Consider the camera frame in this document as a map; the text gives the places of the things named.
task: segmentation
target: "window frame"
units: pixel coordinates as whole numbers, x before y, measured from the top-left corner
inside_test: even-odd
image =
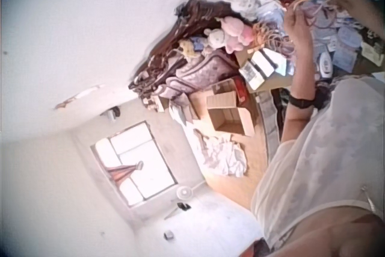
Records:
[[[159,152],[159,154],[161,155],[162,160],[163,160],[164,164],[166,165],[167,171],[168,171],[168,173],[170,174],[171,178],[173,179],[174,183],[171,184],[170,186],[164,188],[163,190],[161,190],[161,191],[159,191],[159,192],[157,192],[157,193],[155,193],[155,194],[149,196],[149,197],[144,197],[143,194],[142,194],[142,192],[139,190],[138,185],[135,183],[135,181],[131,178],[131,176],[128,177],[128,179],[131,180],[131,182],[133,183],[133,185],[135,186],[135,188],[138,190],[138,192],[141,194],[141,196],[142,196],[142,198],[143,198],[143,200],[140,201],[140,202],[138,202],[138,203],[135,203],[135,204],[133,204],[133,205],[130,205],[130,204],[129,204],[129,202],[128,202],[127,198],[125,197],[125,195],[122,193],[122,191],[120,190],[120,188],[116,185],[116,183],[115,183],[114,180],[112,179],[111,175],[108,173],[107,167],[104,165],[103,161],[101,160],[101,158],[100,158],[100,156],[99,156],[99,154],[98,154],[98,152],[97,152],[97,149],[96,149],[96,143],[95,143],[94,145],[91,146],[91,150],[92,150],[92,152],[93,152],[95,158],[97,159],[97,162],[99,163],[99,165],[101,166],[101,168],[102,168],[103,171],[105,172],[105,174],[106,174],[107,178],[109,179],[109,181],[116,187],[119,196],[123,198],[123,200],[126,202],[126,205],[127,205],[129,208],[133,208],[133,207],[136,207],[136,206],[140,206],[140,205],[142,205],[143,203],[145,203],[146,201],[150,200],[151,198],[153,198],[153,197],[155,197],[155,196],[157,196],[157,195],[163,193],[164,191],[170,189],[170,188],[173,187],[173,186],[178,185],[178,181],[176,180],[176,178],[174,177],[174,174],[173,174],[172,171],[170,170],[170,167],[168,166],[168,164],[167,164],[167,162],[166,162],[166,160],[165,160],[165,158],[164,158],[164,156],[163,156],[163,153],[162,153],[162,151],[160,150],[159,145],[158,145],[158,143],[156,142],[155,137],[153,136],[153,134],[152,134],[152,132],[151,132],[151,130],[150,130],[150,125],[149,125],[145,120],[142,121],[142,122],[136,123],[136,124],[134,124],[134,125],[132,125],[132,126],[129,126],[128,128],[125,128],[125,129],[123,129],[123,130],[121,130],[121,131],[119,131],[119,132],[116,132],[115,134],[110,135],[109,137],[105,137],[105,138],[109,141],[109,143],[111,144],[111,147],[114,149],[114,152],[115,152],[115,154],[116,154],[118,160],[120,161],[120,165],[123,166],[124,164],[122,163],[122,160],[120,159],[120,155],[121,155],[121,154],[118,154],[118,153],[116,152],[116,150],[115,150],[115,148],[114,148],[114,146],[113,146],[113,144],[112,144],[112,142],[111,142],[111,139],[114,138],[114,137],[116,137],[116,136],[118,136],[118,135],[120,135],[120,134],[122,134],[122,133],[124,133],[124,132],[126,132],[126,131],[128,131],[128,130],[130,130],[130,129],[132,129],[132,128],[134,128],[134,127],[136,127],[136,126],[139,126],[139,125],[141,125],[141,124],[143,124],[143,123],[146,124],[146,127],[147,127],[147,129],[149,130],[149,132],[150,132],[151,140],[145,141],[144,143],[141,143],[141,144],[139,144],[138,146],[132,147],[131,149],[126,150],[126,151],[122,152],[121,154],[124,154],[124,153],[126,153],[126,152],[129,152],[130,150],[136,149],[136,148],[142,146],[143,144],[146,144],[146,143],[148,143],[148,142],[150,142],[150,141],[153,141],[154,144],[155,144],[155,146],[156,146],[156,148],[158,149],[158,152]]]

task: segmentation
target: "window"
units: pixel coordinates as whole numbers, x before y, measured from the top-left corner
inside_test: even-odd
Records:
[[[148,200],[176,184],[146,122],[98,141],[94,149],[107,169],[136,165],[139,161],[144,163],[142,170],[134,171],[119,186],[129,206]]]

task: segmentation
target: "yellow plush toy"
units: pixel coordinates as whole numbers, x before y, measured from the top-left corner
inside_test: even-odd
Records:
[[[178,41],[179,47],[183,49],[182,54],[185,58],[195,58],[201,56],[201,53],[194,50],[194,44],[190,39],[181,39]]]

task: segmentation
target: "carved wooden headboard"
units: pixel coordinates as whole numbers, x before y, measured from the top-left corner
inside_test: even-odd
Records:
[[[205,28],[220,28],[216,17],[236,16],[230,5],[223,1],[208,2],[206,0],[189,0],[175,9],[177,21],[171,31],[151,50],[147,60],[140,66],[129,84],[129,89],[138,93],[139,97],[147,98],[173,74],[176,69],[186,63],[184,58],[168,69],[167,59],[177,54],[178,41],[183,38],[203,35]]]

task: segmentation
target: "white lace top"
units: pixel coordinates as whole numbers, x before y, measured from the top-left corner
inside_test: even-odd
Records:
[[[341,81],[298,139],[280,145],[251,203],[270,248],[322,209],[356,206],[383,218],[384,90],[372,78]]]

